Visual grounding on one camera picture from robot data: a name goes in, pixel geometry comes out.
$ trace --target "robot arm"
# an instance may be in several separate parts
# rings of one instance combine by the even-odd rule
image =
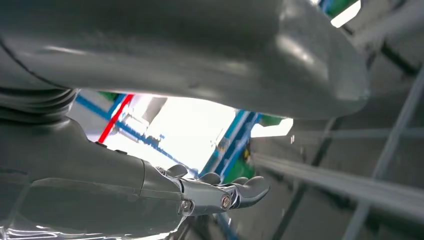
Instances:
[[[268,191],[260,177],[182,179],[88,141],[66,117],[78,89],[323,119],[364,106],[366,75],[307,0],[2,0],[0,234],[143,237]]]

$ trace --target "screw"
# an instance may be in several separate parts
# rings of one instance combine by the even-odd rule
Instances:
[[[228,196],[228,195],[222,196],[222,199],[221,199],[221,208],[223,210],[228,210],[228,209],[230,209],[230,207],[231,207],[230,196]]]
[[[184,212],[188,212],[190,210],[191,203],[189,201],[182,201],[181,208]]]

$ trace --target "metal rod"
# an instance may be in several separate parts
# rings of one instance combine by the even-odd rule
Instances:
[[[256,165],[424,223],[424,190],[254,153]]]
[[[329,146],[331,145],[332,142],[332,138],[328,137],[328,133],[331,130],[335,130],[338,129],[341,123],[341,119],[330,119],[327,124],[325,125],[324,131],[320,132],[320,136],[321,136],[321,143],[319,144],[319,150],[315,153],[315,155],[312,158],[312,162],[311,164],[313,166],[319,166],[321,163],[321,160],[323,159],[323,157],[326,155],[327,150],[329,148]],[[293,216],[295,215],[295,212],[297,211],[302,198],[305,195],[307,186],[303,183],[300,184],[299,188],[296,190],[296,192],[294,193],[293,199],[290,202],[290,205],[287,208],[287,211],[285,212],[283,218],[281,219],[280,223],[278,224],[278,227],[276,229],[276,231],[274,232],[273,236],[272,236],[272,240],[280,240],[283,235],[284,232],[286,232],[287,227],[289,226],[290,221],[292,220]]]
[[[407,127],[412,116],[415,113],[415,109],[420,100],[421,93],[424,90],[424,68],[422,68],[413,83],[411,90],[409,91],[408,97],[400,110],[399,116],[397,117],[396,123],[388,136],[388,139],[384,145],[380,157],[378,158],[377,164],[372,172],[371,178],[380,179],[389,165],[393,154],[398,146],[399,138],[401,133]],[[368,212],[371,208],[371,202],[360,201],[359,205],[350,220],[349,226],[343,236],[343,240],[355,240],[362,224],[368,216]]]
[[[424,24],[424,1],[406,3],[405,6],[378,21],[374,25],[356,33],[352,38],[355,46],[366,44],[393,36],[402,36]]]
[[[391,131],[391,128],[345,129],[329,131],[327,136],[333,139],[382,139],[387,138]],[[323,131],[293,131],[286,136],[281,136],[281,138],[290,139],[294,136],[296,140],[318,139],[321,138],[322,135]],[[424,138],[424,127],[412,127],[405,129],[401,135],[406,138]]]

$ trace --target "steel frame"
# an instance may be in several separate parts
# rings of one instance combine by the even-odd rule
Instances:
[[[402,106],[396,122],[388,134],[384,148],[370,177],[361,177],[334,170],[321,169],[316,167],[318,165],[310,166],[304,163],[276,159],[261,154],[253,155],[255,164],[272,169],[284,176],[290,176],[302,182],[319,186],[321,188],[328,189],[331,192],[359,200],[348,228],[344,233],[342,238],[343,240],[355,240],[357,238],[358,233],[370,212],[371,206],[384,209],[406,219],[424,224],[424,190],[381,180],[397,149],[400,138],[408,135],[422,137],[421,134],[412,133],[414,128],[406,128],[415,113],[416,106],[420,100],[423,90],[424,68],[421,68]],[[386,129],[369,129],[364,130],[364,132],[366,132],[369,137],[375,137],[375,133],[378,133],[378,137],[384,137],[383,135],[387,135]],[[331,138],[334,136],[358,137],[350,130],[342,130],[339,132],[330,131],[328,128],[324,130],[324,133],[321,132],[321,136],[324,136],[325,138]],[[281,225],[282,224],[280,224],[279,229],[277,229],[274,235],[274,240],[281,239],[284,234],[285,228],[280,229],[281,227],[284,227]]]

